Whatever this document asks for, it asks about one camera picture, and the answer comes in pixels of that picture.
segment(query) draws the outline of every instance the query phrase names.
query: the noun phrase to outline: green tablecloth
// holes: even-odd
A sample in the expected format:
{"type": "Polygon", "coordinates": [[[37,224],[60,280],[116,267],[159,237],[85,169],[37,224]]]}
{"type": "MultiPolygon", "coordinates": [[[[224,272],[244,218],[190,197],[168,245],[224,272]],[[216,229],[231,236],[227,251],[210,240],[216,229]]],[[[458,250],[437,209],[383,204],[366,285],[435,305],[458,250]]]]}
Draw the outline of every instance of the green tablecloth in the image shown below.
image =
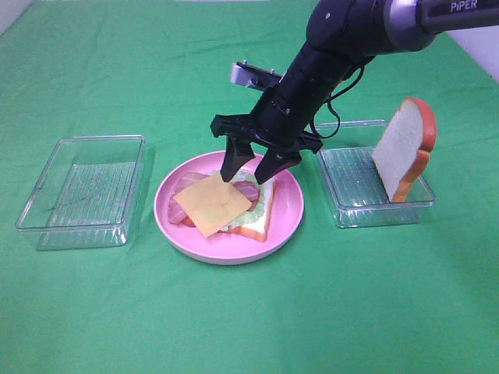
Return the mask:
{"type": "Polygon", "coordinates": [[[376,58],[336,104],[345,120],[431,104],[421,223],[336,228],[304,153],[306,215],[266,259],[200,263],[158,229],[162,179],[223,149],[214,114],[258,98],[231,62],[287,69],[314,3],[40,1],[0,37],[0,372],[499,372],[499,87],[447,36],[376,58]],[[129,244],[37,252],[18,236],[59,139],[126,133],[155,155],[129,244]]]}

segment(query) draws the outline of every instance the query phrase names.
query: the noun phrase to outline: cheese slice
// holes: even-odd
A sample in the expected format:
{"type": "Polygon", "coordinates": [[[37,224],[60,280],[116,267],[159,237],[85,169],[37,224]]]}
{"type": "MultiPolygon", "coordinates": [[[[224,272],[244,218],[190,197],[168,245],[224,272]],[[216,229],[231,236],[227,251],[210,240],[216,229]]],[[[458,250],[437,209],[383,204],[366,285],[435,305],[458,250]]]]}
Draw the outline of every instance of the cheese slice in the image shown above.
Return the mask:
{"type": "Polygon", "coordinates": [[[251,202],[231,183],[215,173],[173,196],[201,234],[207,238],[251,207],[251,202]]]}

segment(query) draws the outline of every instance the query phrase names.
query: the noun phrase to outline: white bread slice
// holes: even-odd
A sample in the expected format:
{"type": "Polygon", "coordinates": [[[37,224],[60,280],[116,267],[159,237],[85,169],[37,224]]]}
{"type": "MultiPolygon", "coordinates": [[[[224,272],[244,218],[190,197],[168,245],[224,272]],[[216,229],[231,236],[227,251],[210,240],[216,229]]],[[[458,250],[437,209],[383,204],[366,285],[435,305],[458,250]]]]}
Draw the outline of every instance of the white bread slice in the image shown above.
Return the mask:
{"type": "Polygon", "coordinates": [[[391,202],[403,202],[423,172],[437,139],[428,103],[407,97],[388,124],[372,158],[391,202]]]}
{"type": "MultiPolygon", "coordinates": [[[[246,236],[257,240],[258,242],[265,242],[267,240],[268,224],[271,219],[272,203],[274,202],[274,193],[277,182],[274,178],[269,179],[262,184],[260,189],[260,198],[255,210],[262,210],[263,213],[253,223],[238,224],[237,220],[230,223],[228,228],[223,232],[246,236]]],[[[252,212],[245,212],[243,215],[251,215],[252,212]]]]}

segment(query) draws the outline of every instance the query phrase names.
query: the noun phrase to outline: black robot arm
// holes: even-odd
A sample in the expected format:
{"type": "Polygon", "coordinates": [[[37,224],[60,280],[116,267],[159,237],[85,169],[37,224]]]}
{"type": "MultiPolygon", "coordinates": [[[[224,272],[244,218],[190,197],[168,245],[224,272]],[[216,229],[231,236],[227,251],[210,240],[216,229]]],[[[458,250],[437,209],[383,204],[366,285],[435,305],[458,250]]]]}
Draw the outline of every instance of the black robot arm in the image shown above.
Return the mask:
{"type": "Polygon", "coordinates": [[[499,0],[319,1],[286,74],[260,79],[264,92],[249,114],[214,117],[213,135],[227,136],[222,178],[254,158],[251,143],[268,148],[255,170],[259,183],[298,164],[300,150],[316,153],[322,141],[304,129],[336,86],[376,55],[419,51],[441,31],[494,24],[499,0]]]}

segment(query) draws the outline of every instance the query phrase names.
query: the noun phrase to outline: clear plastic container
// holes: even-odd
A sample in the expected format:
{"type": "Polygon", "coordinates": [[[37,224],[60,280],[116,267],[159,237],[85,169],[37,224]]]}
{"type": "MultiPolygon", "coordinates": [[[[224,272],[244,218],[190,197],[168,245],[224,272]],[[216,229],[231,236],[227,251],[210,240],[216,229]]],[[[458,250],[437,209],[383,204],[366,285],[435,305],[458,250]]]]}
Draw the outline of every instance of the clear plastic container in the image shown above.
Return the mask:
{"type": "MultiPolygon", "coordinates": [[[[390,203],[371,153],[381,139],[384,120],[343,122],[317,154],[324,191],[340,228],[414,224],[434,204],[435,195],[419,176],[403,203],[390,203]]],[[[326,134],[336,124],[319,124],[326,134]]]]}
{"type": "Polygon", "coordinates": [[[59,140],[17,222],[38,250],[126,244],[140,192],[145,137],[59,140]]]}

